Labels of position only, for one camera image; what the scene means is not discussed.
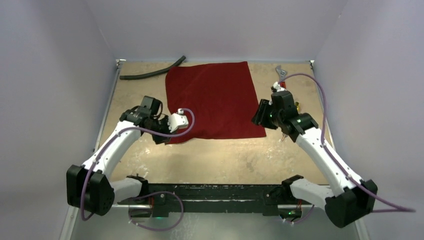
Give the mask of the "dark red cloth napkin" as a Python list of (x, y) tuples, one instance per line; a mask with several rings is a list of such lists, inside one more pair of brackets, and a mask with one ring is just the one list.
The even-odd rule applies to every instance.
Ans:
[(170, 144), (192, 139), (263, 138), (263, 127), (251, 122), (259, 103), (246, 61), (178, 66), (165, 77), (167, 107), (192, 110), (194, 126)]

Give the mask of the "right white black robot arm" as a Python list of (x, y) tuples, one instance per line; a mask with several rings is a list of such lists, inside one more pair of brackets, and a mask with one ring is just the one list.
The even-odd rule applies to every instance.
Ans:
[(363, 180), (340, 158), (322, 136), (322, 129), (308, 113), (299, 113), (289, 91), (276, 91), (261, 99), (252, 123), (267, 129), (281, 129), (312, 159), (328, 182), (318, 185), (295, 175), (282, 181), (276, 192), (288, 204), (304, 200), (325, 211), (333, 225), (344, 228), (370, 214), (377, 185)]

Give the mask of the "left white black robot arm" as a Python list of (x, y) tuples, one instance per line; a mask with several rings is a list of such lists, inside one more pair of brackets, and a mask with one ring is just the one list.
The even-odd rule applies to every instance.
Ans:
[(138, 205), (146, 203), (149, 191), (147, 180), (129, 175), (123, 180), (110, 182), (110, 176), (127, 150), (143, 135), (143, 130), (152, 134), (158, 145), (167, 143), (170, 135), (186, 128), (187, 117), (183, 110), (163, 118), (160, 100), (145, 96), (140, 105), (124, 111), (103, 145), (83, 164), (71, 165), (66, 172), (66, 198), (70, 206), (82, 213), (105, 215), (112, 205), (131, 199)]

